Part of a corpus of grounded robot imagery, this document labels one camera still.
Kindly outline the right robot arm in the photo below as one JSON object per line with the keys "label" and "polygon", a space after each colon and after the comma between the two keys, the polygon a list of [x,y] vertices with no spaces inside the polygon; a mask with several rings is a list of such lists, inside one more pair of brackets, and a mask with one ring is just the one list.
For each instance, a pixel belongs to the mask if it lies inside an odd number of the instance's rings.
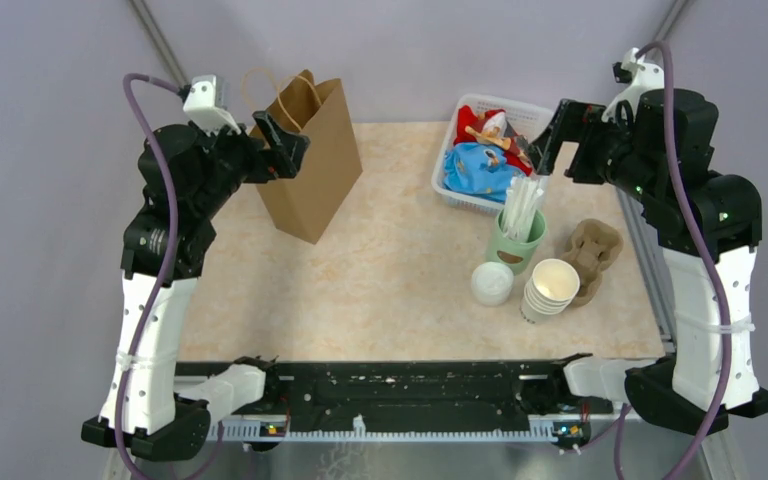
{"label": "right robot arm", "polygon": [[614,108],[564,99],[527,150],[549,175],[561,146],[574,143],[566,176],[625,192],[656,231],[674,291],[676,350],[628,369],[623,388],[646,422],[685,434],[768,413],[749,307],[761,197],[748,179],[710,168],[718,118],[714,103],[686,89],[656,89]]}

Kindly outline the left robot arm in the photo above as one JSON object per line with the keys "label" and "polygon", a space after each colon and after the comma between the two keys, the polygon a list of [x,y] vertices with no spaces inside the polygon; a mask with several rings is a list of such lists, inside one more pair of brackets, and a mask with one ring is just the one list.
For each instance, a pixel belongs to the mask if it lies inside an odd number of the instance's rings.
{"label": "left robot arm", "polygon": [[177,390],[187,308],[216,237],[213,219],[243,184],[292,179],[310,141],[267,112],[256,128],[231,123],[208,133],[194,123],[147,133],[138,168],[143,205],[123,235],[122,330],[108,397],[87,420],[84,441],[154,461],[193,458],[212,427],[248,405],[268,413],[280,386],[269,363],[244,358]]}

